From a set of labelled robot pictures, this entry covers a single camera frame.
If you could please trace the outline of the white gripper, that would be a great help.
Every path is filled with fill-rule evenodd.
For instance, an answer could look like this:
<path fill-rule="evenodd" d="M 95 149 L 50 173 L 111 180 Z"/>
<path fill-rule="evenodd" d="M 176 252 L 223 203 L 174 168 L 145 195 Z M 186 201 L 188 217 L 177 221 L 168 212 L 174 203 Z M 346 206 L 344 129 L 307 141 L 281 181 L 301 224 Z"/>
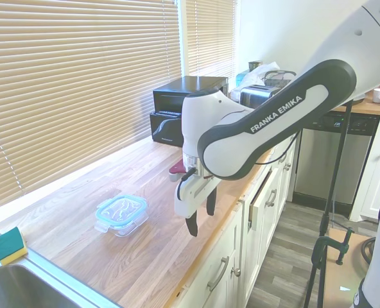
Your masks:
<path fill-rule="evenodd" d="M 214 215 L 217 186 L 215 176 L 185 175 L 176 187 L 175 213 L 186 218 L 187 229 L 193 237 L 198 236 L 197 210 L 203 202 L 206 201 L 207 214 Z"/>

